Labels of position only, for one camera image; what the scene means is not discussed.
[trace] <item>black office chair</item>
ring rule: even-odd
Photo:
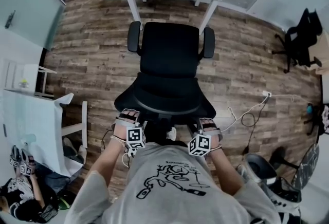
[[[310,61],[308,48],[317,42],[317,36],[322,33],[322,26],[316,11],[310,13],[306,8],[299,21],[297,27],[291,27],[288,29],[285,35],[285,41],[276,34],[283,47],[284,51],[272,51],[272,54],[286,54],[287,55],[287,69],[283,70],[284,73],[290,71],[290,62],[294,61],[294,66],[306,65],[310,67],[311,64],[318,64],[322,66],[319,59],[314,58],[314,61]]]
[[[216,111],[203,95],[196,69],[202,58],[212,58],[215,36],[205,28],[204,46],[199,49],[199,30],[171,23],[146,23],[139,47],[140,22],[129,27],[127,46],[141,56],[140,73],[134,83],[116,100],[118,111],[135,109],[144,120],[188,124],[191,118],[214,118]]]

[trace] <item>power strip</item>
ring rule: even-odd
[[[265,96],[265,97],[272,97],[272,93],[271,92],[269,92],[269,91],[263,91],[263,96]]]

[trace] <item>cable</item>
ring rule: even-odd
[[[127,157],[128,157],[128,165],[126,165],[125,162],[123,161],[123,157],[124,157],[124,155],[127,155]],[[121,157],[121,160],[122,160],[122,163],[123,163],[126,167],[128,167],[128,169],[129,169],[129,168],[130,168],[130,166],[129,166],[130,158],[129,158],[128,153],[124,153],[124,154],[122,155],[122,157]]]
[[[249,144],[250,144],[250,140],[251,140],[251,137],[252,137],[253,131],[255,130],[256,124],[257,124],[257,122],[259,121],[259,118],[261,117],[262,110],[264,109],[264,107],[265,107],[267,101],[268,101],[268,97],[266,97],[265,100],[262,102],[262,103],[264,103],[264,105],[262,106],[261,110],[260,110],[259,113],[258,113],[257,120],[255,119],[255,115],[253,115],[253,114],[251,114],[251,113],[246,112],[246,113],[244,113],[244,114],[242,115],[241,124],[242,124],[243,126],[245,126],[245,127],[253,127],[253,128],[252,128],[252,131],[251,131],[251,134],[250,134],[250,136],[249,136],[248,144],[247,144],[247,146],[245,147],[245,149],[243,150],[242,155],[245,155],[245,154],[248,154],[248,153],[249,153]],[[246,124],[243,123],[243,118],[245,117],[245,115],[251,115],[251,116],[252,116],[252,118],[253,118],[253,124],[252,124],[252,125],[246,125]]]
[[[287,96],[290,97],[291,102],[294,102],[295,101],[295,97],[297,97],[297,98],[300,98],[301,100],[303,100],[306,103],[310,103],[308,100],[304,99],[300,95],[272,95],[272,97],[287,97]]]
[[[269,95],[265,97],[265,99],[259,103],[259,104],[256,104],[254,105],[252,108],[250,108],[248,111],[246,111],[244,114],[242,114],[239,118],[237,118],[232,110],[231,107],[228,107],[227,109],[231,112],[231,114],[233,115],[235,121],[233,123],[231,123],[226,129],[222,130],[222,132],[225,132],[226,130],[228,130],[233,124],[235,124],[237,122],[237,120],[240,120],[244,115],[246,115],[247,113],[249,113],[252,109],[254,109],[255,107],[257,106],[260,106],[262,105],[267,99],[269,98]]]
[[[104,149],[105,149],[104,138],[105,138],[106,134],[107,134],[109,131],[112,131],[112,129],[107,130],[106,133],[105,133],[105,135],[104,135],[103,138],[102,138],[102,142],[103,142]]]

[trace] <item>wooden floor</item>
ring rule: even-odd
[[[133,21],[126,0],[65,0],[66,9],[58,27],[53,50],[48,52],[45,67],[58,74],[51,75],[47,90],[56,97],[74,93],[72,104],[65,108],[65,124],[80,122],[82,101],[88,101],[88,156],[81,176],[71,189],[77,191],[88,169],[101,153],[102,137],[110,128],[117,111],[114,100],[136,78],[139,56],[128,53],[126,36]],[[143,22],[175,22],[198,26],[206,5],[194,7],[191,1],[137,0]],[[263,21],[228,9],[218,8],[209,22],[216,35],[213,59],[203,59],[198,67],[199,84],[216,109],[216,122],[225,129],[233,118],[232,107],[240,116],[260,103],[267,90],[274,95],[297,94],[312,103],[320,101],[319,77],[304,68],[292,68],[284,74],[286,58],[272,55],[282,50],[274,38],[281,31]],[[308,147],[316,140],[306,132],[310,125],[306,103],[289,97],[273,97],[265,106],[250,143],[250,152],[269,159],[278,146],[288,148],[288,160],[298,163]],[[224,152],[234,166],[241,163],[251,128],[240,121],[223,133]],[[190,136],[183,126],[177,128],[183,141]],[[288,179],[294,170],[282,167],[279,171]],[[119,157],[110,186],[118,196],[125,186],[127,168]]]

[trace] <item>chair armrest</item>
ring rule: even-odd
[[[291,27],[288,29],[287,34],[292,35],[297,32],[297,27]]]
[[[204,30],[204,48],[199,54],[199,61],[202,58],[212,58],[215,51],[215,32],[211,28],[205,28]]]
[[[140,31],[140,22],[134,21],[129,26],[128,31],[128,39],[127,39],[127,46],[128,51],[130,52],[137,52],[140,55],[140,48],[139,48],[139,31]]]

